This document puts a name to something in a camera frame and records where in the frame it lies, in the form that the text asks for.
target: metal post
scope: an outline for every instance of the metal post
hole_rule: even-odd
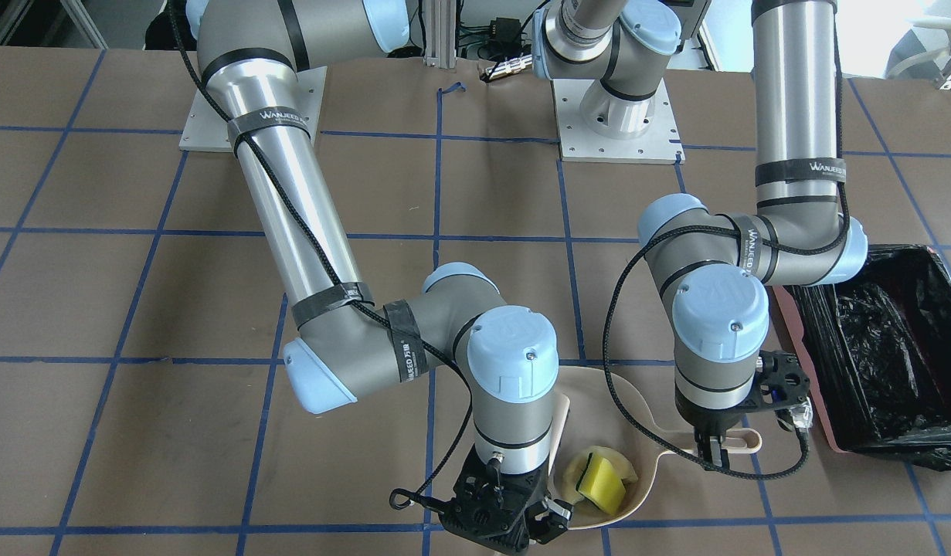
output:
[[[454,70],[457,44],[454,42],[457,3],[454,0],[421,0],[425,17],[426,52],[423,63],[442,70]]]

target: sponge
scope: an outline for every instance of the sponge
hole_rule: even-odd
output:
[[[578,479],[575,490],[591,500],[599,510],[614,515],[620,509],[627,488],[612,462],[592,452],[585,463],[585,472]]]

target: black tape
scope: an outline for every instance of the black tape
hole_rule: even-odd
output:
[[[344,307],[348,303],[354,302],[354,300],[375,305],[372,292],[369,291],[369,286],[365,283],[342,282],[295,303],[292,310],[293,320],[296,327],[299,328],[308,321],[320,317],[321,314],[340,309],[340,307]]]
[[[278,61],[279,63],[287,64],[291,70],[293,69],[293,63],[284,56],[282,53],[275,52],[273,49],[259,49],[259,47],[252,47],[252,49],[238,49],[231,50],[230,53],[223,53],[221,56],[216,57],[216,59],[211,60],[210,64],[207,64],[207,67],[204,68],[203,73],[200,74],[200,82],[207,86],[207,82],[211,80],[211,77],[214,77],[215,73],[221,71],[222,68],[226,66],[231,66],[231,64],[236,61],[244,61],[249,59],[270,59],[273,61]]]
[[[389,340],[393,342],[393,353],[400,369],[400,382],[409,382],[425,375],[430,367],[426,363],[423,342],[419,340],[419,327],[410,303],[394,300],[382,306],[389,320]]]
[[[228,141],[231,141],[235,156],[238,156],[238,145],[242,142],[242,134],[273,126],[299,127],[307,134],[307,137],[310,137],[307,122],[297,110],[285,106],[267,106],[262,110],[235,117],[234,120],[228,122]]]
[[[796,158],[757,166],[757,187],[765,183],[785,183],[807,179],[846,181],[846,161],[842,158]]]
[[[761,15],[764,15],[768,11],[773,10],[774,8],[779,8],[786,4],[797,4],[800,2],[828,2],[832,4],[832,13],[836,13],[839,6],[837,5],[837,0],[753,0],[753,5],[750,7],[750,25],[757,22],[757,18]]]
[[[300,18],[296,17],[293,0],[277,0],[277,4],[280,4],[280,13],[284,15],[284,24],[287,25],[296,70],[309,70],[310,56],[307,54],[307,43],[303,41],[303,29],[300,29]]]
[[[657,89],[654,89],[653,91],[650,91],[648,94],[645,94],[645,95],[627,95],[627,93],[620,92],[614,89],[612,85],[608,84],[605,78],[599,79],[599,85],[602,85],[602,88],[606,89],[606,92],[609,93],[610,95],[613,95],[613,97],[616,97],[617,99],[630,101],[630,102],[639,102],[641,100],[647,100],[648,98],[651,98],[652,96],[657,94]]]
[[[749,215],[734,214],[727,218],[739,231],[739,257],[736,266],[756,276],[760,269],[762,246],[760,229]]]
[[[799,205],[801,203],[835,203],[839,198],[835,195],[797,195],[794,197],[778,197],[757,203],[758,209],[776,207],[777,205]]]

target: black trash bag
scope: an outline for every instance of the black trash bag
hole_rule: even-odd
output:
[[[926,246],[871,246],[853,279],[787,288],[836,443],[951,469],[951,279]]]

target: robotic arm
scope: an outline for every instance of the robotic arm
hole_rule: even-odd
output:
[[[552,324],[507,305],[464,263],[437,268],[418,297],[379,314],[367,307],[372,295],[293,108],[296,71],[389,52],[408,31],[396,0],[213,2],[199,37],[203,85],[230,117],[229,136],[294,302],[300,337],[285,346],[284,361],[303,407],[320,414],[414,380],[430,369],[428,351],[457,363],[477,434],[455,496],[398,493],[439,514],[446,531],[518,554],[531,540],[561,534],[571,517],[570,504],[550,500],[546,488],[559,368]]]
[[[761,356],[764,284],[841,282],[866,260],[860,222],[837,208],[846,166],[837,145],[835,4],[753,3],[757,214],[713,215],[675,194],[639,221],[640,245],[656,239],[646,261],[675,331],[676,405],[695,427],[701,457],[718,467],[729,465],[726,429],[744,414],[807,401],[793,357]],[[679,42],[673,12],[656,0],[563,0],[535,21],[538,76],[595,79],[581,104],[586,123],[611,138],[643,134]]]
[[[768,325],[762,285],[844,280],[866,256],[856,221],[845,242],[815,249],[844,224],[835,202],[845,169],[833,117],[833,4],[754,3],[759,214],[711,215],[694,197],[672,195],[640,219],[642,244],[691,225],[730,232],[671,236],[647,254],[676,332],[678,407],[697,429],[702,457],[718,464],[725,464],[720,439],[759,386],[758,367],[774,367],[758,365]],[[583,103],[596,129],[635,137],[654,117],[648,101],[678,44],[671,15],[653,0],[555,1],[536,14],[536,68],[596,79]],[[317,414],[418,378],[430,369],[428,352],[457,363],[472,394],[475,444],[453,499],[407,495],[439,514],[447,531],[520,554],[529,541],[561,534],[571,517],[569,504],[546,489],[559,366],[553,326],[507,305],[464,263],[437,268],[418,297],[370,309],[304,117],[293,108],[297,71],[389,52],[408,32],[397,0],[218,0],[200,27],[202,84],[227,113],[293,302],[299,338],[285,346],[284,360],[301,404]]]

